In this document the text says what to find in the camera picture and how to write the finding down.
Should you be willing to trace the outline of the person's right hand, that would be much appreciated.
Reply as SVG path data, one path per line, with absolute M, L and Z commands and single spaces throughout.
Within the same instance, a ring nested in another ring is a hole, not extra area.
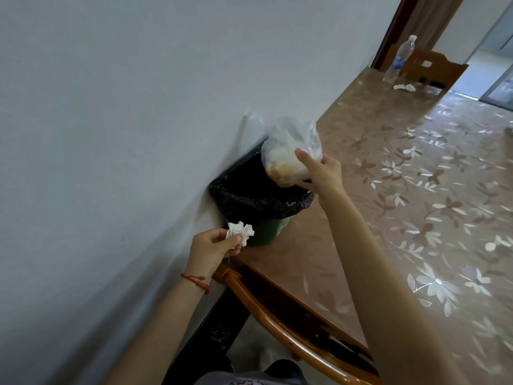
M 341 163 L 328 155 L 323 155 L 321 167 L 309 175 L 306 180 L 295 185 L 307 189 L 323 201 L 347 197 L 343 187 Z

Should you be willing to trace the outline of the person's left hand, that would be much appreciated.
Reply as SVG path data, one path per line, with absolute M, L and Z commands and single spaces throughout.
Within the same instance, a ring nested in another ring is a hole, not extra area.
M 192 239 L 184 275 L 200 283 L 210 284 L 222 260 L 239 254 L 242 248 L 240 242 L 241 236 L 239 243 L 199 243 L 196 234 Z

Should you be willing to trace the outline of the clear plastic food bag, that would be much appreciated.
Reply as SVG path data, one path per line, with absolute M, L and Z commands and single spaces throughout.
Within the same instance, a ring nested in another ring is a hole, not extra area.
M 323 152 L 315 122 L 301 122 L 292 116 L 278 118 L 261 148 L 266 174 L 279 187 L 292 187 L 309 179 L 309 172 L 296 157 L 296 150 L 322 161 Z

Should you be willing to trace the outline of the person's right forearm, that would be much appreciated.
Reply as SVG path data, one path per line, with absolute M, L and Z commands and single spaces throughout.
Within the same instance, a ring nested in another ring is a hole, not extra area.
M 471 385 L 343 189 L 317 193 L 383 385 Z

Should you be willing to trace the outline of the person's left forearm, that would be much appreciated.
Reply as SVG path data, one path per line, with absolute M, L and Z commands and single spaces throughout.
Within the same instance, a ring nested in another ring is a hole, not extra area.
M 102 385 L 161 385 L 209 284 L 181 274 Z

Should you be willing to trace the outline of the black bin liner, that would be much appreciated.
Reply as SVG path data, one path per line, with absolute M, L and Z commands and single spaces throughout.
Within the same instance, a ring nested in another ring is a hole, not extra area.
M 208 185 L 224 218 L 224 228 L 228 222 L 254 226 L 296 216 L 314 201 L 310 191 L 298 186 L 282 188 L 268 177 L 262 164 L 262 145 L 257 144 Z

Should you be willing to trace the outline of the green trash bin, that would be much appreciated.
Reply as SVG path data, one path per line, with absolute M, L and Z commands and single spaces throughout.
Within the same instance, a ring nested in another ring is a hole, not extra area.
M 283 229 L 294 219 L 294 216 L 280 219 L 267 220 L 252 226 L 254 234 L 247 240 L 247 246 L 266 246 L 274 242 Z

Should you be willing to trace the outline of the wooden chair with curved back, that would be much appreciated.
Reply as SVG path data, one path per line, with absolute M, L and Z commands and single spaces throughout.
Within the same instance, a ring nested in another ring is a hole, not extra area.
M 369 349 L 253 268 L 223 261 L 213 279 L 228 287 L 292 355 L 340 385 L 383 385 Z

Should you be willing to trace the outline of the floral tablecloth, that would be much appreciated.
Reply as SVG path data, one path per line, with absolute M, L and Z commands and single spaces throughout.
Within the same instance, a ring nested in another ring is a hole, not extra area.
M 344 188 L 473 385 L 513 385 L 513 113 L 364 69 L 317 122 Z M 367 347 L 315 200 L 240 262 Z

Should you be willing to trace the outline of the clear plastic water bottle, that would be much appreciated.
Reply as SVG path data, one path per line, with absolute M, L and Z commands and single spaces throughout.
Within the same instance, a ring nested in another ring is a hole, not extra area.
M 414 52 L 416 39 L 416 35 L 410 35 L 404 43 L 394 44 L 390 47 L 389 53 L 394 57 L 391 58 L 388 70 L 383 77 L 385 83 L 393 84 L 399 77 L 401 70 Z

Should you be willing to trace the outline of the person's grey shirt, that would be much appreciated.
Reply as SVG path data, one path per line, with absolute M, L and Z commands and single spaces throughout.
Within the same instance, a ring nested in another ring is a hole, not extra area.
M 215 371 L 203 375 L 193 385 L 309 385 L 301 379 L 275 378 L 263 372 L 230 373 Z

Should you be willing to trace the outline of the wooden chair with cutout back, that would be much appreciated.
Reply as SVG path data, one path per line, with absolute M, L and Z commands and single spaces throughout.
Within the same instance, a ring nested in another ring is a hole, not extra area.
M 413 83 L 449 91 L 468 67 L 466 63 L 449 61 L 441 53 L 415 49 L 404 64 L 400 76 Z

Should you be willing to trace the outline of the sliding glass door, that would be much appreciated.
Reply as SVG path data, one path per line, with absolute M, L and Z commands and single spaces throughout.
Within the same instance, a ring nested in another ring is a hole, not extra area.
M 489 30 L 479 49 L 508 62 L 507 68 L 479 100 L 513 112 L 513 1 Z

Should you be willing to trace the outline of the brown door frame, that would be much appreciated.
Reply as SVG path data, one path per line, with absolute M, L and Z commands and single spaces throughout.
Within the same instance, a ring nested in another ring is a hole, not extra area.
M 396 44 L 401 36 L 402 31 L 405 29 L 408 20 L 415 7 L 417 6 L 419 0 L 401 0 L 394 17 L 390 25 L 388 26 L 388 30 L 380 44 L 380 47 L 370 64 L 371 68 L 376 70 L 380 70 L 383 62 L 385 61 L 388 51 L 393 44 Z

